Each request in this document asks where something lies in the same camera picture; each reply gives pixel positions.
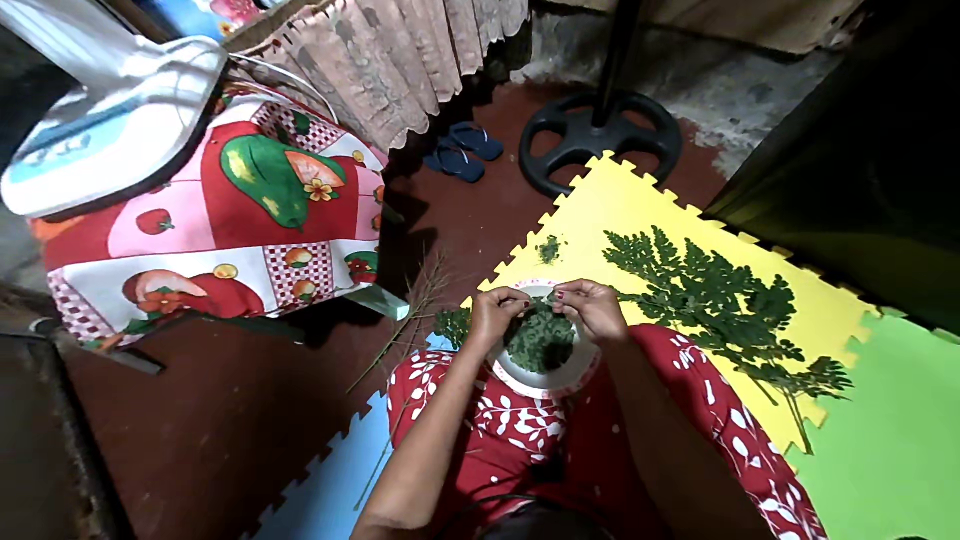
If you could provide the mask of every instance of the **lace curtain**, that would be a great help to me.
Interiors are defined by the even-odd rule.
[[[406,144],[407,130],[426,132],[427,115],[463,89],[490,44],[519,32],[527,2],[335,0],[238,52],[309,81],[342,125],[386,152]]]

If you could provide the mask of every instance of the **puzzle mat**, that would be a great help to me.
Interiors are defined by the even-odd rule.
[[[807,362],[819,356],[831,356],[852,368],[856,354],[847,350],[847,341],[853,336],[865,341],[869,332],[860,326],[864,312],[875,309],[856,294],[837,288],[819,279],[817,272],[798,268],[786,259],[787,252],[772,253],[756,246],[756,239],[723,230],[718,221],[705,221],[694,207],[682,209],[674,204],[676,194],[669,190],[660,193],[654,189],[656,180],[633,174],[634,166],[624,161],[611,160],[613,152],[604,153],[601,160],[593,159],[587,167],[587,177],[577,177],[570,183],[576,187],[569,197],[561,195],[554,203],[558,208],[551,216],[540,219],[539,232],[527,234],[526,247],[516,246],[510,255],[513,260],[501,262],[494,272],[493,282],[484,281],[481,291],[531,278],[545,278],[560,282],[587,278],[616,287],[628,293],[646,290],[644,281],[623,272],[603,257],[609,247],[604,231],[620,234],[649,233],[651,227],[661,228],[673,243],[684,252],[684,238],[690,238],[705,251],[716,251],[734,265],[749,265],[754,275],[770,283],[782,275],[793,290],[796,300],[794,315],[788,329],[781,333],[804,350]],[[560,242],[560,256],[552,264],[540,261],[537,246],[549,235]],[[471,299],[464,301],[469,307]],[[636,304],[621,304],[627,322],[635,325],[652,323],[644,317]],[[785,450],[791,444],[803,447],[800,432],[785,404],[773,406],[746,376],[734,372],[729,360],[714,357],[717,369],[732,384],[743,403],[760,420],[778,448]],[[787,369],[800,370],[803,364],[790,360]],[[801,413],[814,426],[821,426],[827,413],[807,396],[799,400]]]
[[[960,538],[960,345],[896,316],[863,324],[851,401],[823,400],[816,455],[787,459],[831,538]]]
[[[320,461],[314,457],[307,465],[310,476],[296,480],[283,490],[285,502],[279,508],[268,507],[260,515],[260,529],[254,540],[344,540],[350,537],[360,511],[367,503],[376,479],[387,464],[393,446],[387,398],[373,394],[366,416],[354,414],[348,435],[337,433],[327,446],[332,452]]]

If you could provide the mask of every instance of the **blue foam mat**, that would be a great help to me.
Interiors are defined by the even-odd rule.
[[[453,349],[449,340],[433,333],[426,341],[430,351]],[[279,509],[270,507],[264,510],[260,515],[260,530],[253,540],[349,538],[360,517],[360,509],[367,503],[373,485],[394,452],[393,446],[388,444],[387,397],[373,394],[367,405],[371,407],[370,412],[363,418],[359,414],[353,415],[346,437],[337,433],[327,443],[330,455],[323,462],[314,457],[307,465],[310,476],[300,484],[291,482],[283,490],[286,502]]]

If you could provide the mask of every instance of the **woman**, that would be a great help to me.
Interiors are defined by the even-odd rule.
[[[826,538],[806,492],[707,356],[629,328],[615,292],[555,287],[603,362],[564,403],[518,396],[484,358],[530,297],[476,297],[468,339],[391,375],[396,448],[353,531],[393,538]]]

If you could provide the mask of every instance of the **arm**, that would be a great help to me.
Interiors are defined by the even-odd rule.
[[[627,331],[613,289],[579,280],[557,285],[554,311],[579,317],[610,366],[634,464],[677,538],[770,540],[770,529],[723,458],[687,422]]]
[[[511,319],[529,304],[529,296],[507,287],[477,296],[467,342],[387,462],[350,538],[424,537],[444,488],[480,366]]]

